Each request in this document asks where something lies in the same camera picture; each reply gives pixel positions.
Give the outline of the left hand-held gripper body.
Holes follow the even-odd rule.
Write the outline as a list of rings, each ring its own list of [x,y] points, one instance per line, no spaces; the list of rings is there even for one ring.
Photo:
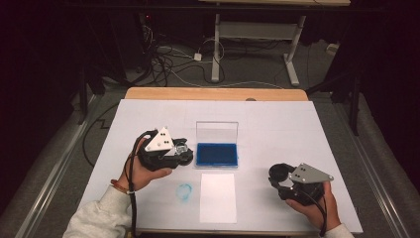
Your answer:
[[[149,171],[164,168],[175,169],[177,161],[174,156],[166,156],[174,148],[173,141],[166,127],[160,130],[149,131],[151,135],[138,150],[138,157],[143,167]]]

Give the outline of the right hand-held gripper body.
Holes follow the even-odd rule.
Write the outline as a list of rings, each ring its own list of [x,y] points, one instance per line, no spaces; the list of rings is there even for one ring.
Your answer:
[[[279,183],[282,191],[278,195],[282,200],[317,202],[324,195],[323,182],[333,179],[333,176],[301,163],[285,181]]]

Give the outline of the clear-handled black stamp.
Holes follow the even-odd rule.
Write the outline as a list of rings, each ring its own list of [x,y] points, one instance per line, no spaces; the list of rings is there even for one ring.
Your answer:
[[[191,149],[185,143],[178,143],[174,148],[177,155],[191,152]]]

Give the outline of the black round stamp cap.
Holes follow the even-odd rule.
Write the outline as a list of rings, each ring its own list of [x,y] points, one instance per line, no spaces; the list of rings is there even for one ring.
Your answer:
[[[277,180],[278,182],[282,182],[285,181],[290,172],[288,171],[287,164],[276,164],[273,165],[269,171],[268,171],[268,175],[270,178]]]

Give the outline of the person's left hand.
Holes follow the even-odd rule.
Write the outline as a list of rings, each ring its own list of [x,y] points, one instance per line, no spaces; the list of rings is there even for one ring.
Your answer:
[[[112,182],[112,185],[121,192],[127,193],[129,189],[129,175],[132,175],[132,184],[134,191],[147,186],[154,179],[164,178],[172,173],[172,169],[164,168],[154,172],[144,168],[137,156],[137,151],[145,141],[141,139],[136,151],[131,153],[124,165],[120,177]]]

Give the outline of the person's right hand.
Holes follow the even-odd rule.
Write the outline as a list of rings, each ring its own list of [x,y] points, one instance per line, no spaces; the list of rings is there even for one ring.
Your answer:
[[[331,184],[324,181],[323,186],[324,196],[318,201],[318,205],[304,206],[292,199],[287,199],[285,203],[295,211],[305,215],[314,227],[328,231],[342,224],[342,222],[339,218],[337,201],[332,192]]]

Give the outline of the blue ink pad clear lid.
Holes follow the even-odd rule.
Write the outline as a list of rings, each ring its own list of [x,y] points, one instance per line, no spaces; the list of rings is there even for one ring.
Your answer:
[[[196,166],[236,168],[238,162],[238,122],[196,122]]]

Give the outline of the white table cover board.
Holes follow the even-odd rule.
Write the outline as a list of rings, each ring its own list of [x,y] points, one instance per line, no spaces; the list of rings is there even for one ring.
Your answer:
[[[99,199],[124,166],[134,141],[147,130],[167,127],[174,138],[196,146],[197,121],[238,122],[239,165],[235,169],[177,168],[170,176],[138,191],[138,228],[155,232],[312,234],[306,218],[282,201],[268,181],[274,164],[308,164],[334,177],[333,192],[342,221],[362,232],[352,200],[332,154],[315,107],[310,101],[193,101],[135,100],[120,102],[102,151],[81,198]],[[200,189],[203,174],[233,174],[237,222],[201,223]],[[176,189],[192,186],[187,201]]]

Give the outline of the wooden table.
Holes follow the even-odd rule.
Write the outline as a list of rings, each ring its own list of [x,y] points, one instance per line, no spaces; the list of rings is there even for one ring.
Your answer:
[[[219,100],[219,101],[307,101],[301,89],[267,88],[198,88],[198,87],[132,87],[126,99],[150,100]]]

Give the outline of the white paper sheet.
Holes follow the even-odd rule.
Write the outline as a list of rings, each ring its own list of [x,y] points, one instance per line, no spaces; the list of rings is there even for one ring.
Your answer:
[[[236,223],[237,205],[233,174],[203,174],[200,189],[201,223]]]

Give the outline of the black metal stand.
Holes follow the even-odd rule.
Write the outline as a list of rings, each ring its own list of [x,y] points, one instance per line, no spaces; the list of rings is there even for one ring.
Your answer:
[[[325,79],[323,82],[305,90],[307,95],[318,91],[329,91],[333,103],[348,103],[349,126],[355,136],[358,132],[358,114],[360,102],[361,80],[351,72],[341,72],[336,76]]]
[[[86,79],[85,79],[85,67],[82,66],[79,71],[79,108],[80,116],[78,119],[78,124],[81,125],[87,116],[88,112],[88,102],[87,102],[87,88],[86,88]]]

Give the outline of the metal floor rail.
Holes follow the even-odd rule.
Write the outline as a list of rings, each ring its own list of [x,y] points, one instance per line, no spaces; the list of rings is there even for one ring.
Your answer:
[[[93,113],[96,111],[102,97],[100,95],[92,95],[87,104],[87,115],[78,124],[77,129],[73,133],[69,143],[61,156],[57,159],[50,175],[44,183],[38,197],[33,206],[24,219],[20,229],[15,238],[33,238],[40,222],[42,221],[46,211],[48,210],[51,201],[58,189],[64,174],[72,160],[73,151],[77,143],[81,140],[83,134],[87,131],[87,127],[93,118]]]
[[[409,238],[406,226],[404,225],[391,196],[386,191],[383,182],[380,180],[376,169],[373,167],[373,163],[370,161],[370,157],[361,141],[361,137],[356,135],[350,127],[350,120],[345,109],[340,104],[335,104],[334,107],[358,152],[357,159],[361,164],[362,171],[367,177],[367,183],[375,196],[378,206],[380,207],[394,238]]]

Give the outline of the white metal desk frame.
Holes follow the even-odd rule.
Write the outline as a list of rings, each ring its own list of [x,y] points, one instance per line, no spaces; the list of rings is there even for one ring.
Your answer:
[[[210,3],[211,7],[228,7],[238,5],[240,7],[302,7],[309,10],[312,6],[321,9],[333,9],[348,7],[351,0],[200,0]],[[215,14],[214,26],[214,50],[212,57],[211,81],[220,82],[222,76],[221,59],[224,47],[220,39],[247,39],[247,40],[285,40],[290,41],[290,49],[282,56],[282,60],[292,86],[300,84],[296,74],[293,58],[304,28],[306,14],[301,14],[296,23],[263,23],[261,20],[239,21],[222,20],[221,14]]]

